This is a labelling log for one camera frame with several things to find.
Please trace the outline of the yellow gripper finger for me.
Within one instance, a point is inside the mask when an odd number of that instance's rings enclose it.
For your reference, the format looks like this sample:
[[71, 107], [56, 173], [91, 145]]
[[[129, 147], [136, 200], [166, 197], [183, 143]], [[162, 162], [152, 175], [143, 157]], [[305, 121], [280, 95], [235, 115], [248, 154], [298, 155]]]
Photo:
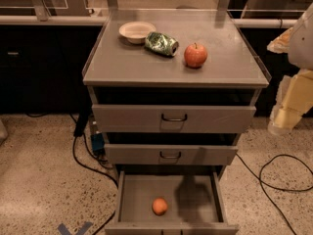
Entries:
[[300, 70], [293, 77], [285, 75], [279, 85], [268, 131], [274, 135], [291, 132], [312, 108], [313, 71]]

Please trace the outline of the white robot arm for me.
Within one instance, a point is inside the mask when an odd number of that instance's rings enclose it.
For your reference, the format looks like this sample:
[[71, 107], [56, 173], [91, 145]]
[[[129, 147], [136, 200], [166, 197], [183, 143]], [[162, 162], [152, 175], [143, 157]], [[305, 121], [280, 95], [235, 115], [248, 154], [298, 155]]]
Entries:
[[270, 115], [268, 131], [282, 135], [291, 132], [313, 108], [313, 4], [292, 28], [271, 41], [267, 49], [287, 53], [289, 62], [299, 68], [293, 77], [283, 76]]

